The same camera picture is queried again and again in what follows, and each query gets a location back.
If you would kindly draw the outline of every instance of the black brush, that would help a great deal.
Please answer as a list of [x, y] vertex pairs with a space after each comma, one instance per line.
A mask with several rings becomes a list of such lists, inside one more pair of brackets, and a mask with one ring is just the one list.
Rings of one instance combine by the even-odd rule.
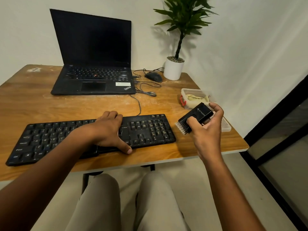
[[183, 135], [190, 133], [192, 129], [186, 123], [187, 118], [193, 116], [197, 119], [197, 121], [201, 124], [213, 116], [214, 113], [202, 102], [194, 107], [191, 111], [189, 111], [186, 115], [179, 119], [179, 122], [175, 123], [175, 125], [180, 129]]

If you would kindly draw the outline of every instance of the black mouse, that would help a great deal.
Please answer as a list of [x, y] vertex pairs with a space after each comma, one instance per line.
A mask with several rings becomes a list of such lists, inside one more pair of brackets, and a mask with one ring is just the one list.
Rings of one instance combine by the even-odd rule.
[[146, 78], [148, 78], [152, 81], [155, 81], [155, 82], [162, 82], [163, 81], [163, 79], [161, 78], [159, 73], [156, 73], [156, 72], [146, 73], [144, 77], [146, 77]]

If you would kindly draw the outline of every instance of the keyboard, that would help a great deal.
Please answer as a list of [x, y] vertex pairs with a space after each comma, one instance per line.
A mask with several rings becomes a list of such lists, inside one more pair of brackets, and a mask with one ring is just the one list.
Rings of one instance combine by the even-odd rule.
[[[18, 166], [39, 161], [62, 142], [71, 131], [82, 125], [95, 122], [95, 120], [28, 124], [13, 148], [6, 165]], [[118, 136], [132, 148], [176, 141], [164, 114], [123, 117]], [[93, 145], [81, 155], [80, 159], [112, 151], [119, 150], [115, 147]]]
[[105, 81], [129, 81], [127, 68], [70, 67], [65, 74], [68, 79], [95, 79]]

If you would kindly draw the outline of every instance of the black laptop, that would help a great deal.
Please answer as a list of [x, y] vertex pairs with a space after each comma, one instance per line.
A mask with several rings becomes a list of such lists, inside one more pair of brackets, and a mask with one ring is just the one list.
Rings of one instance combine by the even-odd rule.
[[135, 94], [131, 21], [50, 10], [64, 66], [52, 95]]

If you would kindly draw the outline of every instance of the hand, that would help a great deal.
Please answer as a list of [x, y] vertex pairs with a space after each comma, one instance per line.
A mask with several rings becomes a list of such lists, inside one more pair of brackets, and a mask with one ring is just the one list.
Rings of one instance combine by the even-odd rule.
[[193, 131], [194, 144], [202, 161], [221, 158], [221, 120], [224, 116], [224, 111], [218, 104], [213, 102], [210, 102], [209, 106], [214, 109], [215, 114], [204, 126], [194, 117], [187, 119], [187, 124], [189, 124]]
[[84, 130], [91, 135], [92, 143], [102, 147], [117, 147], [126, 154], [132, 153], [128, 146], [118, 136], [118, 130], [122, 123], [122, 114], [116, 111], [105, 111], [94, 123], [84, 125], [76, 130]]

